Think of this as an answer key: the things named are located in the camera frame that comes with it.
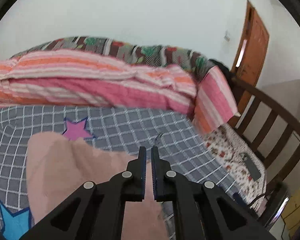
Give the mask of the pink knit sweater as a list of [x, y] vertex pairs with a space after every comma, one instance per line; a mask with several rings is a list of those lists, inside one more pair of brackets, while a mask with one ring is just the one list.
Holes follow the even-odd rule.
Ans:
[[[126, 170], [134, 156], [95, 148], [55, 132], [37, 133], [27, 144], [26, 183], [29, 206], [38, 223], [86, 181], [100, 184]], [[154, 200], [151, 164], [146, 166], [143, 202], [128, 202], [122, 239], [168, 239], [161, 205]]]

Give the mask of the black smartphone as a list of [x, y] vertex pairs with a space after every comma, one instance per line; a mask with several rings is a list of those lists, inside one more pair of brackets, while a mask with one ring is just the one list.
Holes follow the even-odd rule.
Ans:
[[240, 153], [240, 155], [241, 155], [243, 162], [244, 162], [245, 166], [247, 167], [252, 179], [254, 181], [259, 180], [261, 178], [261, 173], [258, 170], [257, 166], [254, 164], [253, 160], [250, 158], [249, 154], [243, 152], [243, 153]]

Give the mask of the floral white bedsheet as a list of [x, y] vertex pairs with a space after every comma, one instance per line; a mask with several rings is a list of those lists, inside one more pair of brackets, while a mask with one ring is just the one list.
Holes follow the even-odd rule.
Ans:
[[[228, 124], [223, 124], [213, 132], [203, 135], [203, 141], [212, 156], [234, 178], [245, 202], [247, 204], [254, 202], [251, 207], [258, 215], [261, 215], [265, 210], [266, 201], [263, 194], [266, 192], [267, 185], [266, 169], [262, 161]], [[254, 181], [250, 176], [240, 155], [243, 152], [249, 154], [260, 171], [261, 178], [259, 180]]]

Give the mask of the grey checked bedsheet with stars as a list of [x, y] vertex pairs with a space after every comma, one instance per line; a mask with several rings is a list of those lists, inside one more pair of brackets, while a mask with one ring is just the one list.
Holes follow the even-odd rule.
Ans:
[[239, 193], [235, 179], [212, 156], [190, 120], [173, 111], [140, 108], [13, 106], [0, 108], [0, 230], [21, 222], [33, 226], [26, 189], [26, 151], [30, 136], [78, 128], [86, 142], [136, 155], [139, 147], [159, 149], [173, 170], [191, 181], [213, 181], [228, 195]]

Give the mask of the yellow cardboard box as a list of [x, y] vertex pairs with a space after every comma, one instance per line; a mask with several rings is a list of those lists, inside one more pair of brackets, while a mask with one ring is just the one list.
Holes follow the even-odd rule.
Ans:
[[294, 234], [300, 226], [300, 189], [290, 197], [281, 216], [288, 231]]

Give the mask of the black garment on footboard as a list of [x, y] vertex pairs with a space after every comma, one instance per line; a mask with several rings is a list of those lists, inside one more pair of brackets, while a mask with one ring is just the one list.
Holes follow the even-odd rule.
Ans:
[[218, 68], [221, 70], [221, 72], [225, 76], [230, 89], [233, 90], [233, 88], [235, 86], [235, 83], [233, 82], [233, 78], [235, 76], [234, 73], [230, 72], [228, 67], [226, 67], [224, 64], [222, 64], [221, 62], [219, 62], [217, 60], [209, 59], [209, 61], [211, 61], [214, 65], [218, 66]]

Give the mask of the pink striped quilt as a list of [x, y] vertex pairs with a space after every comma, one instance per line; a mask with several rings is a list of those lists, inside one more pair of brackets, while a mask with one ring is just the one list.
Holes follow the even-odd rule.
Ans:
[[177, 64], [152, 67], [80, 50], [41, 50], [0, 61], [0, 107], [66, 105], [172, 110], [210, 133], [238, 113], [217, 65], [201, 80]]

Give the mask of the floral patchwork blanket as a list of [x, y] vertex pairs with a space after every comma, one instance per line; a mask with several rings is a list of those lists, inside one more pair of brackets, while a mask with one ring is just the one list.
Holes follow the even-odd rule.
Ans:
[[14, 57], [24, 56], [40, 50], [72, 49], [82, 50], [104, 56], [115, 57], [131, 65], [147, 65], [151, 67], [167, 67], [176, 64], [201, 81], [207, 72], [216, 66], [204, 54], [194, 50], [165, 46], [140, 46], [111, 38], [94, 36], [64, 37], [40, 44], [19, 52]]

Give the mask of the brown wooden door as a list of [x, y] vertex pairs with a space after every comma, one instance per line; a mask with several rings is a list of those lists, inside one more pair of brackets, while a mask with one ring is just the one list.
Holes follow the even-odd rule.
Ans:
[[231, 71], [240, 80], [256, 86], [267, 54], [269, 33], [250, 1], [241, 39]]

